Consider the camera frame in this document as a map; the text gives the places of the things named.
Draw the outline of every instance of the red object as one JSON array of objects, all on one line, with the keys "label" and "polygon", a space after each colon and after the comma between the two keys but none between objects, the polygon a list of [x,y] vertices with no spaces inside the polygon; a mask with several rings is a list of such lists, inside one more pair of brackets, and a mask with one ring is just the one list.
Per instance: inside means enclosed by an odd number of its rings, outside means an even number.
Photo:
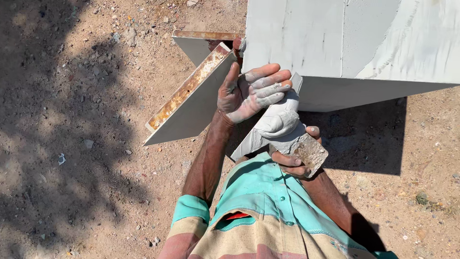
[{"label": "red object", "polygon": [[225,215],[222,220],[230,220],[230,219],[235,219],[235,218],[244,218],[244,217],[250,217],[249,214],[242,213],[242,212],[235,212],[235,213],[229,213]]}]

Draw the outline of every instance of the left hand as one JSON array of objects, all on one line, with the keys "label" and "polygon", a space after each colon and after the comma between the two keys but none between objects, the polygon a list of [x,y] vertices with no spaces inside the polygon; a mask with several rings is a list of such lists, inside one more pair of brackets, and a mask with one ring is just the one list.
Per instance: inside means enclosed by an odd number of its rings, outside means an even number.
[{"label": "left hand", "polygon": [[[319,136],[318,127],[308,126],[305,128],[305,131],[321,144],[321,137]],[[308,168],[300,159],[295,156],[286,156],[281,154],[279,151],[275,151],[271,154],[271,159],[279,164],[283,172],[297,178],[304,178],[305,175],[310,174],[310,168]]]},{"label": "left hand", "polygon": [[218,110],[237,124],[279,102],[292,86],[291,72],[279,70],[279,64],[268,64],[238,76],[240,66],[234,62],[219,88]]}]

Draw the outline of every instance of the teal shirt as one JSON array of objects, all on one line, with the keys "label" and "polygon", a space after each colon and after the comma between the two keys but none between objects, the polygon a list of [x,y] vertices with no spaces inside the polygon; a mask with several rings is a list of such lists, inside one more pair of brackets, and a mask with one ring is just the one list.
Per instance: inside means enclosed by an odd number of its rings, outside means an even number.
[{"label": "teal shirt", "polygon": [[[241,162],[231,170],[209,225],[213,225],[215,220],[233,209],[248,209],[259,214],[272,215],[287,225],[299,225],[311,235],[326,234],[347,247],[366,251],[366,248],[352,240],[321,211],[300,182],[283,173],[267,152]],[[203,200],[184,195],[178,200],[172,225],[177,220],[190,216],[201,217],[205,222],[210,220],[209,209]],[[217,227],[226,231],[254,222],[253,218],[242,218],[229,225],[218,224]],[[373,255],[377,258],[397,258],[392,252]]]}]

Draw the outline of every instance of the shirt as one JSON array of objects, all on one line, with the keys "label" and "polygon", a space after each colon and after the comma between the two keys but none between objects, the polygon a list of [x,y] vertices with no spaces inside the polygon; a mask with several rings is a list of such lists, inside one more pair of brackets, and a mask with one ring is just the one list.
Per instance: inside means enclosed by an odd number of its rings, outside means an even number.
[{"label": "shirt", "polygon": [[160,258],[394,259],[368,252],[265,152],[227,176],[214,217],[198,197],[179,197]]}]

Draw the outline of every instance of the sandy ground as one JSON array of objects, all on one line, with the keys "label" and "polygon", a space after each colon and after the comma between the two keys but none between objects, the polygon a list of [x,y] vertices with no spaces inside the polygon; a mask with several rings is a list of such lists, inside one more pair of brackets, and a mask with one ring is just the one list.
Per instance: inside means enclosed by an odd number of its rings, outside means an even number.
[{"label": "sandy ground", "polygon": [[[145,122],[195,68],[171,33],[243,33],[247,7],[159,2],[1,1],[0,258],[158,255],[205,136],[141,146]],[[110,41],[126,28],[135,47]],[[300,114],[326,138],[334,183],[400,258],[460,257],[459,101],[455,87]]]}]

